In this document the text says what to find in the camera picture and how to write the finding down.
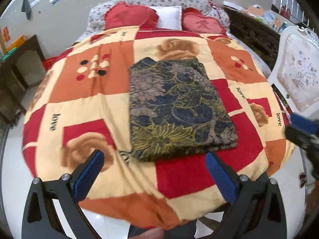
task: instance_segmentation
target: wooden nightstand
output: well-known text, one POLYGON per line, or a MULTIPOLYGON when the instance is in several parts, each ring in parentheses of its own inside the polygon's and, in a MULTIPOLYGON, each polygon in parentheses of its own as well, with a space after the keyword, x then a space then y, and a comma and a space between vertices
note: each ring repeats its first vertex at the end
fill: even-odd
MULTIPOLYGON (((2 92, 7 94, 7 96, 9 96, 11 101, 23 114, 26 113, 26 109, 21 105, 20 100, 18 100, 15 97, 15 95, 8 87, 7 79, 9 78, 9 76, 12 75, 19 84, 19 86, 22 88, 23 92, 26 92, 28 89, 37 86, 41 83, 41 81, 39 81, 31 85, 28 85, 16 66, 16 62, 18 61, 20 56, 27 50, 36 51, 40 57, 40 60, 45 60, 37 36, 34 35, 30 39, 28 39, 22 46, 20 46, 17 50, 15 50, 12 53, 12 55, 8 57, 3 63, 0 63, 0 89, 2 92)), ((4 123, 8 125, 12 125, 15 122, 15 118, 13 120, 10 120, 2 112, 0 112, 0 119, 2 119, 2 121, 4 121, 4 123)))
POLYGON ((272 70, 275 66, 280 34, 267 25, 229 7, 224 10, 230 17, 230 31, 255 51, 272 70))

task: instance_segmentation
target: bottle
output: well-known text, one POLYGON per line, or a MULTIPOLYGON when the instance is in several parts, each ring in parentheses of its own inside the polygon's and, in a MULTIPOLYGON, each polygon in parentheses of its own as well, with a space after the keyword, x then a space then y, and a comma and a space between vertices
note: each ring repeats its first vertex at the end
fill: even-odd
POLYGON ((287 22, 284 22, 284 23, 281 25, 281 27, 280 27, 279 33, 282 33, 283 30, 284 30, 285 28, 287 28, 287 27, 288 27, 287 22))

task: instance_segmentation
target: comforter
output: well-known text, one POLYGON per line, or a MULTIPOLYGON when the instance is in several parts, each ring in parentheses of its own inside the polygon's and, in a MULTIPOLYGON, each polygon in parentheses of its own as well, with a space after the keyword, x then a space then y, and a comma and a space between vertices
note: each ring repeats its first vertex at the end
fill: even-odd
POLYGON ((129 68, 145 57, 197 58, 236 127, 238 146, 218 156, 255 180, 276 172, 294 145, 288 117, 257 63, 237 42, 138 26, 110 29, 64 52, 26 113, 22 151, 34 177, 71 173, 93 149, 105 164, 80 206, 138 227, 175 227, 225 203, 205 154, 140 162, 130 143, 129 68))

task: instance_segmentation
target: blue gripper pad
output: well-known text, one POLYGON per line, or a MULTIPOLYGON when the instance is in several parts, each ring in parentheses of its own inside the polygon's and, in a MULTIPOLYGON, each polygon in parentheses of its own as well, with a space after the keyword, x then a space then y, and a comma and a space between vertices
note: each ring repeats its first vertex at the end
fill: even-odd
POLYGON ((87 197, 96 177, 104 165, 104 153, 99 151, 84 169, 73 186, 73 201, 79 202, 87 197))
POLYGON ((316 123, 295 113, 290 115, 290 119, 291 124, 297 126, 301 130, 309 134, 316 134, 319 130, 319 126, 316 123))
POLYGON ((205 157, 206 168, 209 171, 211 177, 215 181, 219 191, 223 198, 234 204, 237 199, 237 189, 231 178, 227 175, 224 168, 217 162, 215 157, 208 153, 205 157))

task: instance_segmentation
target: wooden dresser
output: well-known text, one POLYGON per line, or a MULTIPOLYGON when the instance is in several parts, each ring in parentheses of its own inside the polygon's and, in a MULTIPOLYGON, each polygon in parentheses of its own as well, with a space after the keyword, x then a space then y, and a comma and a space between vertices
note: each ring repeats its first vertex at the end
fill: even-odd
POLYGON ((230 17, 230 31, 254 50, 272 70, 275 66, 280 34, 267 25, 229 7, 224 10, 230 17))

